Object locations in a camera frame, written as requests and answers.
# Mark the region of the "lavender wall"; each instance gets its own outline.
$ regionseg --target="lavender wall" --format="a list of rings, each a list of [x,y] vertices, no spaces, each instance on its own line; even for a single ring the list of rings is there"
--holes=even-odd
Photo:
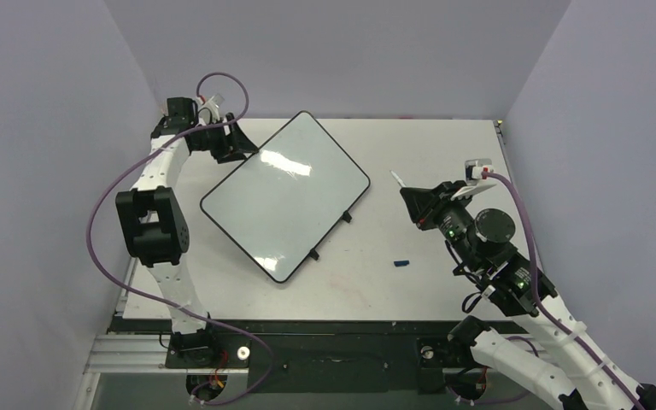
[[[84,245],[99,191],[158,110],[101,0],[0,0],[0,408],[71,408],[116,288]],[[113,209],[97,224],[123,272]]]
[[[496,119],[569,0],[105,3],[159,101],[224,70],[249,87],[253,116]],[[239,90],[216,84],[239,109]]]
[[[574,0],[505,124],[547,273],[656,384],[656,1]]]

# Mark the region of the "screw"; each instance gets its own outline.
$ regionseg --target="screw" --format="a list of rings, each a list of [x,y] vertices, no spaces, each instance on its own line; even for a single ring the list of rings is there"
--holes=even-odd
[[[247,360],[250,357],[250,349],[242,346],[237,350],[237,358],[240,360]]]
[[[421,348],[421,355],[424,357],[424,359],[433,359],[434,349],[431,346],[424,346]]]

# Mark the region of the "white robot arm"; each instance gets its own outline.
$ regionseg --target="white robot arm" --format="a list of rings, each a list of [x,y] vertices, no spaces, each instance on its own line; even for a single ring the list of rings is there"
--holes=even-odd
[[[466,211],[472,196],[491,186],[485,181],[487,176],[501,178],[492,173],[490,160],[467,161],[465,168],[466,181],[443,182],[433,189],[407,188],[395,176],[409,217],[422,231],[442,232],[457,263],[454,275],[472,281],[481,297],[527,330],[558,367],[540,363],[503,342],[498,333],[472,316],[452,330],[449,339],[468,346],[477,363],[496,368],[552,408],[656,409],[656,387],[638,383],[600,350],[587,335],[587,326],[570,314],[543,272],[536,270],[536,280],[532,280],[530,261],[510,242],[516,230],[512,218],[499,209],[484,209],[475,218]]]
[[[194,126],[232,120],[232,114],[220,117],[220,95],[208,100],[198,97],[167,99],[167,115],[151,135],[152,152],[165,152],[147,163],[137,183],[116,197],[117,213],[131,256],[139,259],[155,277],[163,297],[191,312],[207,313],[195,292],[183,254],[190,247],[190,231],[179,208],[173,187],[182,166],[193,151],[209,150],[218,163],[241,161],[257,147],[231,124],[185,138],[163,147],[179,132]],[[184,338],[205,329],[205,322],[194,319],[175,307],[169,307],[172,333]]]

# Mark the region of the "white tabletop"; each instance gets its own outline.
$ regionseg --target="white tabletop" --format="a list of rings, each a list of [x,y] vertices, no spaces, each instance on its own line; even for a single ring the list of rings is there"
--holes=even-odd
[[[257,145],[286,120],[240,122]],[[350,224],[340,223],[318,246],[318,261],[307,260],[284,284],[273,282],[200,210],[202,197],[237,163],[217,165],[209,153],[186,162],[175,187],[190,227],[187,261],[202,304],[216,319],[290,320],[461,320],[460,304],[476,289],[451,271],[454,262],[438,231],[420,231],[408,218],[395,170],[407,186],[433,188],[464,178],[464,161],[490,158],[498,173],[507,164],[488,120],[319,120],[371,178],[355,204]],[[469,211],[502,209],[517,225],[517,209],[501,186],[476,196]],[[526,255],[524,234],[514,244]],[[409,260],[404,267],[393,261]],[[138,266],[132,285],[160,295],[156,281]],[[480,302],[480,319],[505,319]],[[125,319],[169,319],[167,308],[129,295]]]

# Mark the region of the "white tablet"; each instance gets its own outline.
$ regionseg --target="white tablet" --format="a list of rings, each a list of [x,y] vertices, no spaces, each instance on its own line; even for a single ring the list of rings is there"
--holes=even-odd
[[[201,208],[283,283],[306,258],[318,258],[315,247],[336,223],[349,221],[347,212],[370,184],[323,126],[300,112],[220,181]]]

